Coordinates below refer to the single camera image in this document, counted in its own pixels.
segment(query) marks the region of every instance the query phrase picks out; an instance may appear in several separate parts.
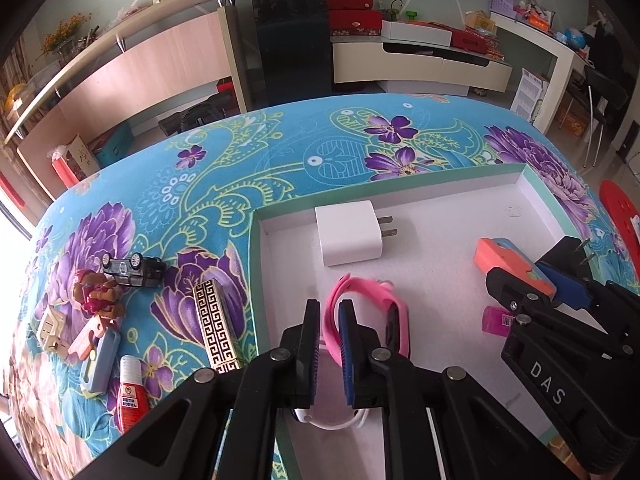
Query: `light blue case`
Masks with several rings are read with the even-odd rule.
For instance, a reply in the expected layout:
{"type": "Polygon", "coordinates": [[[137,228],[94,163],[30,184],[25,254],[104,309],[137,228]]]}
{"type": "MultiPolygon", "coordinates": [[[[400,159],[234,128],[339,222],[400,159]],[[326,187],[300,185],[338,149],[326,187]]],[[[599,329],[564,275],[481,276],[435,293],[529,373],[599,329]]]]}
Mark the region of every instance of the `light blue case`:
{"type": "Polygon", "coordinates": [[[104,336],[100,338],[98,348],[95,349],[95,361],[87,358],[82,362],[80,385],[90,394],[105,394],[107,392],[119,344],[120,333],[108,328],[104,336]]]}

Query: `blue bedspread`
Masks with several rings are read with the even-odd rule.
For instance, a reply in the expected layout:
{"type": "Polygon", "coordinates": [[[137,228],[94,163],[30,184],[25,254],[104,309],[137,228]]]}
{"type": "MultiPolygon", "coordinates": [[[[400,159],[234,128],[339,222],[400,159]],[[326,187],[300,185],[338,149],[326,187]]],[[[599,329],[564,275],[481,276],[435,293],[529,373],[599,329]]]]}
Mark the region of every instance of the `blue bedspread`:
{"type": "MultiPolygon", "coordinates": [[[[40,477],[66,480],[119,436],[118,365],[108,393],[90,398],[80,365],[36,341],[47,305],[66,314],[68,341],[86,322],[70,296],[76,270],[98,270],[105,251],[139,251],[170,266],[161,288],[124,297],[118,357],[145,362],[153,405],[207,366],[191,296],[202,280],[222,283],[242,350],[255,355],[246,279],[254,208],[368,180],[510,162],[530,164],[591,238],[598,278],[636,290],[609,216],[551,143],[508,110],[464,98],[353,95],[250,112],[168,139],[66,192],[31,245],[6,371],[18,434],[40,477]]],[[[286,478],[277,453],[273,478],[286,478]]]]}

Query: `blue toy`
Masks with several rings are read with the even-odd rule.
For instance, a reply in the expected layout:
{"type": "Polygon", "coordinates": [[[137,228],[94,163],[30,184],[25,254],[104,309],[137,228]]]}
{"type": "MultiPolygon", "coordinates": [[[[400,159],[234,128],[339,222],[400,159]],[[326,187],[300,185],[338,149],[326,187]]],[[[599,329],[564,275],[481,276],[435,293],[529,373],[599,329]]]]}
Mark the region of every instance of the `blue toy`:
{"type": "Polygon", "coordinates": [[[584,36],[577,28],[566,28],[563,34],[566,36],[567,45],[569,45],[571,49],[580,50],[585,47],[586,42],[584,41],[584,36]]]}

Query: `white box on cabinet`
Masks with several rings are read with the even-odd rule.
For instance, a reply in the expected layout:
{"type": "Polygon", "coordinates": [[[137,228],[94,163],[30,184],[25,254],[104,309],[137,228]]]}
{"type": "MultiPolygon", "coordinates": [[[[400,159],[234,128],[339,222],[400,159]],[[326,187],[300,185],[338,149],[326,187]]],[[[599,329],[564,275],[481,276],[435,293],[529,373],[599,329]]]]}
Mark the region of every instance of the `white box on cabinet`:
{"type": "Polygon", "coordinates": [[[451,45],[450,30],[428,27],[427,25],[412,25],[411,23],[382,20],[382,32],[380,35],[389,40],[418,41],[419,43],[443,46],[451,45]]]}

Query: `white box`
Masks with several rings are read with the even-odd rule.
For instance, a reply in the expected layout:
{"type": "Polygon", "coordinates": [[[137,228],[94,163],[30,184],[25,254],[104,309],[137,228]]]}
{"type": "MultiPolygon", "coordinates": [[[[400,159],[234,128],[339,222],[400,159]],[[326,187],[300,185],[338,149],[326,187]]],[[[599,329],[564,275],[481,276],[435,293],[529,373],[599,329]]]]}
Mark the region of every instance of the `white box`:
{"type": "Polygon", "coordinates": [[[539,78],[523,68],[520,84],[518,85],[513,103],[511,103],[510,110],[518,117],[522,117],[524,120],[533,124],[533,121],[536,120],[536,117],[540,113],[542,99],[545,98],[548,86],[548,81],[539,78]]]}
{"type": "Polygon", "coordinates": [[[387,22],[382,20],[380,36],[389,40],[417,41],[450,46],[451,31],[443,28],[428,27],[426,25],[411,25],[403,22],[387,22]]]}
{"type": "MultiPolygon", "coordinates": [[[[501,361],[504,338],[481,331],[482,311],[495,300],[473,257],[479,238],[506,237],[535,261],[563,236],[578,236],[577,230],[525,164],[448,170],[446,182],[439,180],[443,173],[369,182],[257,209],[249,276],[258,351],[277,346],[283,330],[301,322],[306,300],[324,304],[345,273],[390,280],[409,306],[412,362],[436,371],[462,366],[539,436],[550,422],[501,361]],[[325,267],[314,208],[352,200],[371,200],[377,215],[393,216],[398,234],[385,239],[381,258],[325,267]]],[[[353,300],[358,322],[384,341],[385,314],[359,294],[342,298],[353,300]]],[[[353,416],[342,371],[324,351],[314,413],[331,424],[353,416]]],[[[362,428],[342,431],[300,424],[289,413],[284,417],[279,450],[285,466],[295,461],[305,480],[385,478],[379,409],[371,410],[362,428]]]]}

